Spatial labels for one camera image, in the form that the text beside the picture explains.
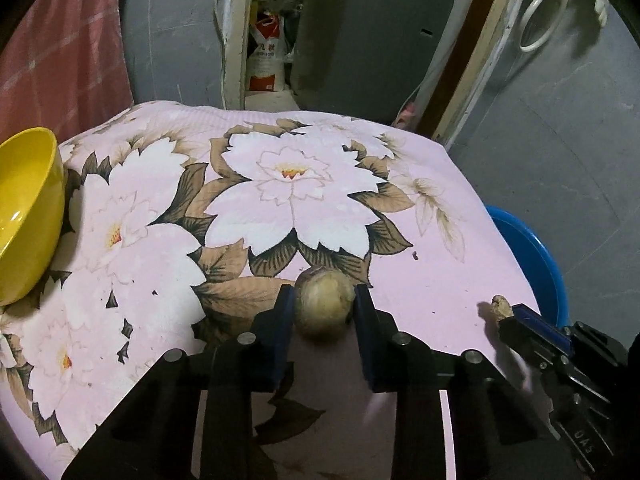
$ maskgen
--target yellow plastic bowl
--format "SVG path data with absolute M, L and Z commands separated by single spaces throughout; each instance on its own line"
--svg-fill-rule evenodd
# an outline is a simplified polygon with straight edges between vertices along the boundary
M 0 144 L 0 306 L 38 282 L 56 250 L 65 176 L 51 130 L 31 128 Z

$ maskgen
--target gray wall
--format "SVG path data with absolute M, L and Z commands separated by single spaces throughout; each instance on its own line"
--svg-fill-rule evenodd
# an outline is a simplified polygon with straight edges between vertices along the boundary
M 533 55 L 508 46 L 450 155 L 485 203 L 548 245 L 572 319 L 629 345 L 640 332 L 640 49 L 612 8 L 600 31 L 592 5 L 573 0 Z
M 134 100 L 220 107 L 215 0 L 124 0 L 122 38 Z

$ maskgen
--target pink plaid towel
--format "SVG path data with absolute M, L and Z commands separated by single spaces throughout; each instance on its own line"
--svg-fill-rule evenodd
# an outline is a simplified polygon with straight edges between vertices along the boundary
M 34 126 L 62 142 L 132 101 L 118 0 L 36 0 L 0 54 L 0 142 Z

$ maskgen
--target table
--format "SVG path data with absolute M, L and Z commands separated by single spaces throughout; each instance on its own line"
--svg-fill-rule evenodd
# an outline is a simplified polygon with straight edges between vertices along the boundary
M 439 144 L 331 114 L 151 102 L 60 151 L 59 247 L 0 318 L 2 414 L 50 480 L 166 350 L 246 330 L 309 265 L 367 283 L 400 330 L 478 349 L 532 390 L 488 305 L 536 308 L 533 293 Z M 254 396 L 264 477 L 388 478 L 394 398 L 367 391 L 353 332 L 323 348 L 295 336 L 289 358 L 284 400 Z

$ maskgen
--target metal bolt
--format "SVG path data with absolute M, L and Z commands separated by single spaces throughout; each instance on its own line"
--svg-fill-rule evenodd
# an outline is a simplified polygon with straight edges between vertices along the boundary
M 398 346 L 404 346 L 411 342 L 411 336 L 407 332 L 396 332 L 391 336 L 391 341 Z
M 258 339 L 253 332 L 242 332 L 238 336 L 238 342 L 241 345 L 249 346 L 255 343 L 255 340 Z
M 477 365 L 482 362 L 482 354 L 478 350 L 468 350 L 465 352 L 465 359 L 471 364 Z
M 175 363 L 176 361 L 180 360 L 181 357 L 182 350 L 180 350 L 179 348 L 171 348 L 171 350 L 167 350 L 164 354 L 162 354 L 162 358 L 170 363 Z

